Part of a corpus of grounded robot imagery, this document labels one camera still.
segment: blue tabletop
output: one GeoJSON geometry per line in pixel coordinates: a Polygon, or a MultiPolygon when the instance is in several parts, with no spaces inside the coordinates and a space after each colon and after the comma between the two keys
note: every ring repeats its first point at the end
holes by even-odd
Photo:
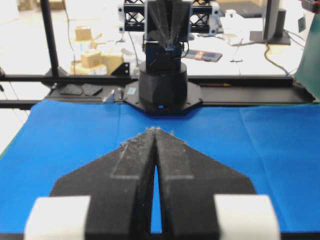
{"type": "MultiPolygon", "coordinates": [[[[320,106],[200,107],[152,117],[126,104],[45,100],[0,159],[0,233],[22,233],[57,178],[161,127],[250,177],[270,196],[282,232],[320,232],[320,106]]],[[[155,186],[152,231],[161,231],[155,186]]]]}

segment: green panel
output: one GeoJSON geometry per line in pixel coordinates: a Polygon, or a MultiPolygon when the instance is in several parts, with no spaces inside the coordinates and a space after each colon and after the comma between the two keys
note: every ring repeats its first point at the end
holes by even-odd
{"type": "Polygon", "coordinates": [[[314,15],[295,77],[315,97],[320,98],[320,14],[314,15]]]}

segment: white object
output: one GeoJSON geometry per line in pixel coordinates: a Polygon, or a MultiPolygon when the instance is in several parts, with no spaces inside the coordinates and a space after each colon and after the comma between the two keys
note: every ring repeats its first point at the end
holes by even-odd
{"type": "Polygon", "coordinates": [[[216,194],[213,196],[220,240],[280,240],[280,230],[267,195],[216,194]]]}
{"type": "Polygon", "coordinates": [[[0,24],[19,18],[19,11],[16,0],[0,1],[0,24]]]}
{"type": "Polygon", "coordinates": [[[209,16],[209,34],[215,36],[216,34],[222,33],[223,28],[220,20],[220,6],[216,1],[211,1],[212,13],[209,16]]]}
{"type": "Polygon", "coordinates": [[[234,9],[227,9],[221,21],[225,34],[239,34],[247,27],[244,17],[237,14],[234,9]]]}
{"type": "Polygon", "coordinates": [[[117,11],[119,14],[119,33],[124,34],[125,33],[125,22],[126,22],[124,4],[119,4],[117,11]]]}
{"type": "Polygon", "coordinates": [[[39,197],[24,240],[84,240],[90,196],[39,197]]]}

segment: label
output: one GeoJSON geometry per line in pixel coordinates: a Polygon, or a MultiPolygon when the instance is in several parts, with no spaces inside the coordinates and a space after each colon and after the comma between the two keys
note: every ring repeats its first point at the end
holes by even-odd
{"type": "Polygon", "coordinates": [[[134,95],[136,93],[135,87],[129,87],[128,92],[126,94],[128,95],[134,95]]]}

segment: hexagonal base plate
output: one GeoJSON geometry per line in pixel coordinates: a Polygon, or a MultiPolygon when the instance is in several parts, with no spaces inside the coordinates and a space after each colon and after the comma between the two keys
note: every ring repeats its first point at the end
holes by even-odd
{"type": "Polygon", "coordinates": [[[138,109],[155,115],[183,114],[186,111],[201,105],[203,101],[200,86],[188,82],[188,94],[184,104],[171,107],[163,105],[155,106],[139,98],[139,81],[135,81],[125,86],[123,100],[138,109]]]}

